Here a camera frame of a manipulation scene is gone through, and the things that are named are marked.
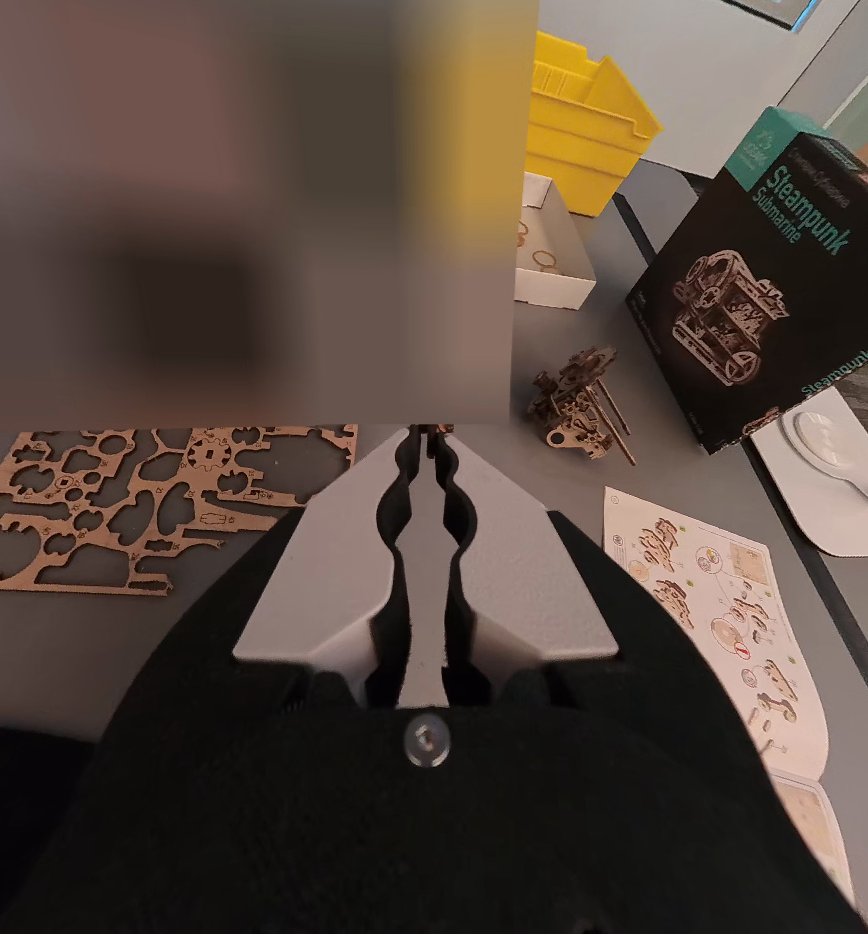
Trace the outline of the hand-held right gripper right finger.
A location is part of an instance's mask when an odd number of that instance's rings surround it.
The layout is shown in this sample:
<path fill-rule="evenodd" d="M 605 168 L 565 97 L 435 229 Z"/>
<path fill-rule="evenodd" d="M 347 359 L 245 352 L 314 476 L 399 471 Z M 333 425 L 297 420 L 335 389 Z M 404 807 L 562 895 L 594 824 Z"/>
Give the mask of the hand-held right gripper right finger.
<path fill-rule="evenodd" d="M 432 436 L 457 543 L 444 616 L 452 706 L 485 706 L 520 671 L 614 657 L 617 642 L 547 508 L 454 435 Z"/>

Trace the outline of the partly built wooden model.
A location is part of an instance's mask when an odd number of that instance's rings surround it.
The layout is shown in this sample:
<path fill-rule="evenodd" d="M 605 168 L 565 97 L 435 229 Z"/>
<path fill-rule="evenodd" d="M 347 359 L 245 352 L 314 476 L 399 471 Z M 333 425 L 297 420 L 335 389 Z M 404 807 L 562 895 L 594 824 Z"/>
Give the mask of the partly built wooden model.
<path fill-rule="evenodd" d="M 592 460 L 617 448 L 631 465 L 630 429 L 603 376 L 618 356 L 613 346 L 590 347 L 574 354 L 556 377 L 545 371 L 533 379 L 537 396 L 527 413 L 544 429 L 554 449 L 580 449 Z"/>

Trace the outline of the laser-cut wooden part sheet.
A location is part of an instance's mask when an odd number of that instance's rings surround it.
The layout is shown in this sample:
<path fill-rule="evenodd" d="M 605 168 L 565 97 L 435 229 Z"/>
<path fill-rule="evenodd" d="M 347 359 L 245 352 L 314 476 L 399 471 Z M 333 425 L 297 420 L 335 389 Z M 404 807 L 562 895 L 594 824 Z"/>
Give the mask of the laser-cut wooden part sheet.
<path fill-rule="evenodd" d="M 165 597 L 173 562 L 268 531 L 354 466 L 358 427 L 22 432 L 0 463 L 0 590 Z"/>

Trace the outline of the yellow plastic bin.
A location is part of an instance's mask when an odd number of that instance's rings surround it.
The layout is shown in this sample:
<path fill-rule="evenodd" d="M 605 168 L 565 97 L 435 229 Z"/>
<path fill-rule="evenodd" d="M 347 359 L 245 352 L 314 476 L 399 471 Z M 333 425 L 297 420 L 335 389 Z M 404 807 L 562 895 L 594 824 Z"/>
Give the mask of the yellow plastic bin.
<path fill-rule="evenodd" d="M 610 57 L 536 34 L 525 169 L 551 178 L 571 212 L 600 215 L 662 130 Z"/>

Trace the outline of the round white magnifier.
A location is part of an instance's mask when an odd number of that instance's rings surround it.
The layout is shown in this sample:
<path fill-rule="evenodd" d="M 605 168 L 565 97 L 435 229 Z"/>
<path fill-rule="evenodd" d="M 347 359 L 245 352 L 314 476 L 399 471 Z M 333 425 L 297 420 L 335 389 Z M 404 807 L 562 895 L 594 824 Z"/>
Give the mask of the round white magnifier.
<path fill-rule="evenodd" d="M 847 482 L 868 499 L 868 467 L 854 456 L 848 436 L 836 421 L 817 412 L 786 414 L 782 431 L 803 461 L 833 479 Z"/>

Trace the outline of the black model kit box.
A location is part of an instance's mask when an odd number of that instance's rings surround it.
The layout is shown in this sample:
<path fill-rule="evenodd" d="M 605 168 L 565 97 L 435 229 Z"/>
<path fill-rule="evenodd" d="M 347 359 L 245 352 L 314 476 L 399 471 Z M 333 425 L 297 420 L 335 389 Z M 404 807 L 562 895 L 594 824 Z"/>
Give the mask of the black model kit box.
<path fill-rule="evenodd" d="M 767 108 L 626 297 L 699 446 L 868 363 L 868 166 Z"/>

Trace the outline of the white cardboard box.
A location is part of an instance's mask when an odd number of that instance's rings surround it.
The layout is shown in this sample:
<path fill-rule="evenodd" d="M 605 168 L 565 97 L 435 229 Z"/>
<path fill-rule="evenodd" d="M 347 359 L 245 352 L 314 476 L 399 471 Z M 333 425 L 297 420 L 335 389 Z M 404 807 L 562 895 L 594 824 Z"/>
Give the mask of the white cardboard box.
<path fill-rule="evenodd" d="M 579 310 L 596 285 L 577 225 L 551 178 L 524 174 L 515 264 L 518 302 Z"/>

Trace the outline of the illustrated instruction booklet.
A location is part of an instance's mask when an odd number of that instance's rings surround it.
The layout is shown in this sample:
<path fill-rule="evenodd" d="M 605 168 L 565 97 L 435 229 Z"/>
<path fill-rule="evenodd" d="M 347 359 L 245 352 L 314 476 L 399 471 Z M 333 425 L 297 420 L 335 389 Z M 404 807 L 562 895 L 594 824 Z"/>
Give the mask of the illustrated instruction booklet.
<path fill-rule="evenodd" d="M 778 797 L 823 869 L 856 904 L 834 810 L 818 780 L 824 707 L 768 548 L 607 487 L 604 551 L 673 616 L 741 716 Z"/>

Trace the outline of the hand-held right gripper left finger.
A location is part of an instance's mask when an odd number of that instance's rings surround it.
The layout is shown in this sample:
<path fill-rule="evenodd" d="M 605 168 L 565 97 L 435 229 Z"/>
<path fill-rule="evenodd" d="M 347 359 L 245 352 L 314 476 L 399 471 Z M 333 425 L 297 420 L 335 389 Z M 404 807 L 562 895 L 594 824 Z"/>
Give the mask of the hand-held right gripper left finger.
<path fill-rule="evenodd" d="M 370 679 L 407 664 L 410 625 L 395 541 L 410 518 L 414 429 L 401 428 L 311 498 L 233 648 L 243 662 L 340 675 L 357 704 L 394 704 Z"/>

